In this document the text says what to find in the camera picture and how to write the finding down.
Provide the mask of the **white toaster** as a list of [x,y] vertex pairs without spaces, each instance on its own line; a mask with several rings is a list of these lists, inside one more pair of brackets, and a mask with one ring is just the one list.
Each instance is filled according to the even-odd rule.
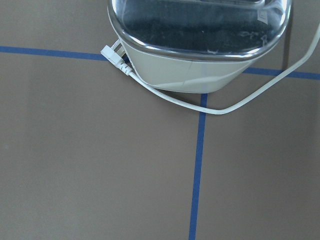
[[137,77],[159,90],[220,90],[270,52],[290,0],[110,0],[110,23]]

